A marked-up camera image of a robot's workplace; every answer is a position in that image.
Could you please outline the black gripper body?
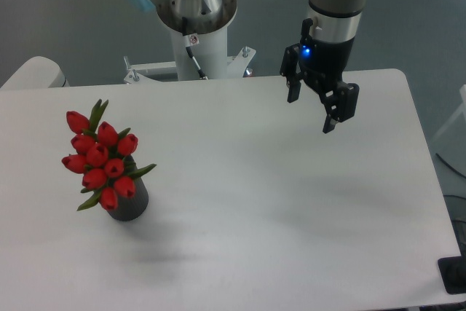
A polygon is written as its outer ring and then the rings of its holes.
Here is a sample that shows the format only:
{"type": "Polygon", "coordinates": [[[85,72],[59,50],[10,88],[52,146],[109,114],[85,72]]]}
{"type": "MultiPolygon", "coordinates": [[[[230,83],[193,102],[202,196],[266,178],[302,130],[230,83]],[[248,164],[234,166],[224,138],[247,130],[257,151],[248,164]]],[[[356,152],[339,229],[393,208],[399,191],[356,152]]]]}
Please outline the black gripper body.
{"type": "Polygon", "coordinates": [[[337,43],[318,40],[316,34],[311,34],[313,25],[311,18],[303,20],[301,25],[299,65],[304,82],[324,97],[337,90],[354,90],[354,84],[342,79],[354,39],[337,43]]]}

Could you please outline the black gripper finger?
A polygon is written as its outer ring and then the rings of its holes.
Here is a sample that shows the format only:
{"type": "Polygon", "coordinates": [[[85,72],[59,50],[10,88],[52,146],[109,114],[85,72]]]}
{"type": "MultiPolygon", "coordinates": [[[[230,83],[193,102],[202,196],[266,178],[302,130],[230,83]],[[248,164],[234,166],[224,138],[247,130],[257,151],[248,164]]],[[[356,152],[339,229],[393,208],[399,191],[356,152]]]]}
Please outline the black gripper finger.
{"type": "Polygon", "coordinates": [[[329,133],[338,123],[345,122],[355,115],[360,87],[355,83],[337,82],[332,91],[320,95],[326,117],[323,132],[329,133]]]}
{"type": "Polygon", "coordinates": [[[286,85],[288,87],[288,103],[293,103],[299,99],[301,91],[301,76],[296,71],[298,64],[299,46],[294,44],[286,47],[280,67],[280,75],[286,78],[286,85]]]}

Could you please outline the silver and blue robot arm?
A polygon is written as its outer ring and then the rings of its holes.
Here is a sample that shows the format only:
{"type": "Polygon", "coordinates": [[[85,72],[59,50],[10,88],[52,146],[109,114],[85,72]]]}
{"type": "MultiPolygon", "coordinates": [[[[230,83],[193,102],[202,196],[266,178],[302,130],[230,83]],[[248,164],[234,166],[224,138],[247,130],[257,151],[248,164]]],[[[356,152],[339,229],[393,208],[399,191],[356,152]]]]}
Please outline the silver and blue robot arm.
{"type": "MultiPolygon", "coordinates": [[[[242,76],[227,60],[227,28],[237,0],[130,0],[142,12],[155,11],[170,31],[179,80],[242,76]]],[[[308,0],[299,42],[285,49],[280,74],[288,102],[302,85],[316,92],[326,112],[323,130],[355,115],[359,87],[346,83],[346,68],[366,0],[308,0]]]]}

